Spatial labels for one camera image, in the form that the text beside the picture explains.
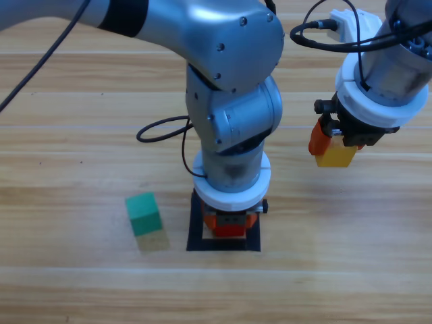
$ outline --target green block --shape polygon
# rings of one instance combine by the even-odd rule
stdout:
[[[135,236],[162,230],[161,216],[152,192],[127,198],[126,208]]]

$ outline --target wood grain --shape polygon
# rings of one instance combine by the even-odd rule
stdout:
[[[314,17],[344,7],[328,2]],[[313,3],[277,3],[286,31]],[[358,4],[381,17],[384,5]],[[0,33],[0,97],[65,25]],[[263,251],[186,252],[181,138],[135,140],[143,125],[186,114],[186,64],[77,26],[0,115],[0,323],[432,323],[432,104],[349,168],[319,169],[307,151],[313,102],[332,97],[343,58],[286,39]],[[189,163],[199,146],[191,130]],[[136,240],[124,199],[142,192],[155,193],[164,230]]]

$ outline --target robotic arm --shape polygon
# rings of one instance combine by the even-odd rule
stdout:
[[[385,14],[387,19],[381,23],[378,17],[360,12],[362,39],[431,21],[432,1],[387,0]],[[346,36],[349,29],[356,34],[351,11],[334,11],[331,18],[337,21],[339,35]],[[367,28],[371,26],[377,26],[378,30],[368,35]],[[355,42],[356,38],[350,37],[349,41]],[[375,145],[385,134],[397,132],[426,105],[428,82],[432,79],[431,45],[432,33],[428,33],[364,53],[364,80],[357,54],[347,56],[336,78],[335,96],[330,101],[315,103],[315,112],[321,116],[313,130],[309,151],[319,166],[349,166],[358,149]],[[338,120],[332,119],[331,114],[337,114]],[[343,145],[336,143],[336,136],[343,136]]]
[[[38,17],[71,20],[81,5],[82,0],[2,0],[0,31]],[[194,176],[194,189],[203,217],[212,219],[212,230],[227,222],[251,227],[256,218],[250,216],[265,211],[262,198],[270,182],[264,139],[282,116],[271,77],[285,35],[276,15],[259,0],[91,0],[80,22],[186,59],[186,105],[202,144],[194,172],[205,178]]]

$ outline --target black wire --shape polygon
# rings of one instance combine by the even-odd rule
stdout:
[[[307,23],[307,21],[308,21],[308,19],[309,19],[309,16],[312,14],[312,12],[315,10],[315,8],[317,8],[317,7],[318,7],[320,4],[322,4],[323,2],[326,2],[326,0],[320,0],[320,1],[318,1],[316,4],[314,4],[314,5],[309,9],[308,13],[306,14],[306,17],[304,17],[303,25],[305,25],[305,24]],[[300,31],[300,35],[301,35],[301,36],[303,36],[303,31],[304,31],[304,29],[302,29],[302,30]]]
[[[349,0],[343,0],[343,2],[347,3],[352,12],[354,12],[354,17],[356,18],[356,26],[357,26],[357,47],[358,47],[358,70],[360,72],[360,85],[366,90],[369,91],[371,88],[367,85],[365,80],[365,75],[363,74],[363,61],[362,61],[362,52],[360,51],[360,20],[358,19],[357,9]]]
[[[265,0],[265,5],[270,9],[271,12],[276,14],[276,4],[273,2],[273,0]]]
[[[66,27],[64,32],[60,35],[60,37],[55,41],[53,46],[43,55],[40,61],[32,68],[32,70],[26,75],[24,79],[11,91],[11,93],[6,97],[6,99],[0,104],[0,113],[7,107],[8,104],[15,98],[15,96],[25,87],[25,85],[34,77],[34,75],[43,67],[43,65],[48,61],[48,59],[52,56],[54,51],[58,48],[58,46],[65,40],[71,30],[74,28],[78,20],[80,20],[82,14],[86,11],[90,0],[84,0],[80,9],[72,18],[69,25]]]
[[[164,123],[174,122],[175,120],[182,120],[182,119],[189,119],[189,116],[177,116],[177,117],[171,117],[171,118],[156,121],[155,123],[147,125],[143,129],[141,129],[137,133],[136,139],[142,143],[160,142],[162,140],[167,140],[168,138],[171,138],[171,137],[177,136],[181,133],[187,132],[190,128],[194,127],[192,124],[189,125],[189,123],[188,123],[188,126],[180,128],[179,130],[176,130],[175,132],[172,132],[172,133],[168,133],[166,135],[162,135],[162,136],[158,136],[158,137],[154,137],[154,138],[142,138],[141,137],[147,130],[150,130],[151,128],[153,128],[155,126],[159,126],[159,125],[164,124]]]
[[[153,137],[153,138],[142,138],[141,137],[146,131],[150,130],[151,128],[153,128],[155,126],[159,126],[159,125],[164,124],[164,123],[174,122],[175,120],[182,120],[182,119],[187,119],[188,120],[186,122],[186,126],[183,127],[183,128],[180,128],[179,130],[176,130],[175,132],[171,132],[171,133],[168,133],[168,134],[165,134],[165,135],[162,135],[162,136],[158,136],[158,137]],[[167,118],[167,119],[162,119],[162,120],[156,121],[155,123],[147,125],[143,129],[141,129],[136,134],[136,139],[139,140],[142,143],[154,143],[154,142],[160,142],[162,140],[167,140],[168,138],[171,138],[171,137],[174,137],[174,136],[177,136],[177,135],[183,133],[182,159],[183,159],[184,167],[193,176],[196,176],[196,177],[199,177],[199,178],[207,178],[206,175],[196,174],[191,169],[189,169],[188,164],[186,162],[186,158],[184,156],[184,145],[185,145],[185,142],[186,142],[186,133],[188,132],[189,129],[191,129],[191,128],[194,127],[192,124],[189,124],[189,122],[190,122],[190,118],[187,115],[186,116],[177,116],[177,117],[171,117],[171,118]]]
[[[361,42],[361,38],[360,38],[360,20],[358,19],[357,10],[356,10],[355,6],[349,0],[342,0],[342,1],[345,2],[346,4],[348,4],[350,6],[350,8],[352,9],[352,11],[354,12],[354,17],[356,18],[356,27],[357,27],[357,43],[356,43],[356,46],[358,48],[360,48],[360,42]],[[320,4],[322,4],[324,2],[326,2],[326,0],[320,0],[320,1],[318,1],[316,4],[314,4],[311,7],[311,9],[306,14],[306,17],[304,17],[303,26],[306,24],[306,22],[309,19],[309,16],[313,13],[313,11]],[[303,31],[304,31],[304,28],[302,28],[301,31],[300,31],[300,36],[301,37],[303,37]],[[370,87],[366,84],[365,75],[363,74],[362,52],[360,50],[358,50],[357,53],[358,53],[358,69],[360,70],[360,84],[363,86],[363,88],[365,90],[369,90]]]
[[[381,41],[379,43],[363,45],[363,46],[358,46],[358,42],[346,43],[346,44],[318,43],[314,40],[308,39],[301,35],[303,30],[310,29],[310,28],[318,28],[318,27],[319,25],[317,22],[316,24],[307,23],[307,24],[299,25],[291,30],[290,38],[296,44],[304,47],[309,47],[312,49],[319,49],[322,51],[335,52],[335,53],[358,53],[359,51],[361,53],[365,53],[365,52],[379,51],[382,49],[386,49],[388,47],[399,45],[406,41],[410,41],[416,37],[427,34],[428,32],[432,32],[432,20],[423,22],[422,24],[418,24],[416,26],[405,28],[403,30],[399,30],[397,32],[390,32],[388,34],[362,40],[360,41],[360,44],[378,41],[383,38],[393,37],[393,39],[390,40]]]
[[[184,127],[185,130],[183,132],[183,141],[182,141],[182,158],[183,158],[183,164],[184,164],[184,167],[186,168],[186,170],[188,170],[188,172],[190,174],[192,174],[193,176],[198,177],[198,178],[207,178],[206,175],[201,175],[201,174],[194,173],[191,169],[189,169],[188,164],[186,162],[186,158],[184,157],[184,144],[185,144],[185,141],[186,141],[186,133],[188,132],[188,130],[189,130],[188,127],[190,126],[189,122],[190,122],[190,118],[188,117],[188,121],[186,122],[186,127]]]

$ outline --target black band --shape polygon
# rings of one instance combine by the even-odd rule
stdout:
[[[135,37],[144,26],[149,0],[110,0],[100,29]]]

